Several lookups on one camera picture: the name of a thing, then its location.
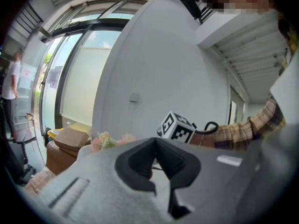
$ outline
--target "sleeve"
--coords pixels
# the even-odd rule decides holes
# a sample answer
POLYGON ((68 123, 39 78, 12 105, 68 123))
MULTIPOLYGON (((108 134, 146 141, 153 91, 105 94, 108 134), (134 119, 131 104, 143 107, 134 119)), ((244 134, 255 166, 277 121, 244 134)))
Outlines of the sleeve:
POLYGON ((20 73, 20 66, 17 62, 15 62, 12 66, 12 71, 11 71, 11 75, 12 76, 17 76, 20 73))
POLYGON ((246 150, 251 141, 264 139, 270 132, 285 125, 276 101, 271 98, 265 107, 247 122, 219 126, 213 134, 216 148, 246 150))

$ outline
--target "green plant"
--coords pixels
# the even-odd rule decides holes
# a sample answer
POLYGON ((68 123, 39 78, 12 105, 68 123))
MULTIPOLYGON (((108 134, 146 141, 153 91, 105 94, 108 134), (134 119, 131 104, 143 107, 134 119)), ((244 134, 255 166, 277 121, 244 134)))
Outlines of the green plant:
POLYGON ((46 58, 45 58, 45 60, 44 60, 44 63, 45 63, 46 65, 49 64, 52 55, 53 55, 53 52, 50 52, 50 53, 47 54, 47 56, 46 56, 46 58))
POLYGON ((38 90, 36 90, 36 95, 34 97, 34 105, 35 106, 39 106, 39 98, 40 98, 40 96, 41 96, 41 92, 38 91, 38 90))

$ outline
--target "black pants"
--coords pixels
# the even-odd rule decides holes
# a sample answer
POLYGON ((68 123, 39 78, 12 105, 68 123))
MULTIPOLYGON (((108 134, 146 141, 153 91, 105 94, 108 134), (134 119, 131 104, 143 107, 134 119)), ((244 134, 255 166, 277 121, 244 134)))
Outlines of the black pants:
POLYGON ((6 116, 6 121, 8 123, 11 136, 13 137, 13 134, 15 132, 15 126, 14 126, 14 99, 4 99, 3 100, 3 108, 6 116))

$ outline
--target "plaid shirt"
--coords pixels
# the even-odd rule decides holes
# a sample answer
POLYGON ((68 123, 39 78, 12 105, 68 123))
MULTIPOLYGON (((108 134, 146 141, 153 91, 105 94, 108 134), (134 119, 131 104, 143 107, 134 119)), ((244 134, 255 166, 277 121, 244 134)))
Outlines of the plaid shirt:
MULTIPOLYGON (((278 18, 278 28, 293 55, 298 47, 298 38, 282 14, 278 18)), ((218 131, 213 134, 214 145, 216 148, 246 150, 251 141, 264 139, 270 132, 284 125, 285 119, 279 106, 274 98, 270 98, 262 111, 246 123, 219 126, 218 131)))

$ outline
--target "person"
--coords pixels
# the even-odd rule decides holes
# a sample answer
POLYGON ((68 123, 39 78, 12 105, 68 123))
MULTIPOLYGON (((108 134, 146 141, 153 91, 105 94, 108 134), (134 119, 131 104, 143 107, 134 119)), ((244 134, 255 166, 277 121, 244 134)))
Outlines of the person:
POLYGON ((3 109, 11 133, 9 138, 10 140, 16 138, 14 126, 14 101, 18 98, 17 84, 23 55, 24 51, 22 49, 18 49, 14 54, 13 60, 9 64, 7 75, 5 76, 2 87, 3 109))
MULTIPOLYGON (((298 35, 292 23, 281 13, 285 11, 279 0, 206 0, 212 8, 225 10, 226 8, 246 9, 251 12, 264 13, 270 9, 279 11, 278 29, 286 39, 291 55, 298 47, 298 35)), ((210 135, 195 134, 191 144, 205 147, 214 147, 231 150, 247 150, 253 140, 265 139, 267 135, 285 125, 283 114, 275 99, 271 97, 265 107, 247 122, 219 126, 219 129, 210 135)))

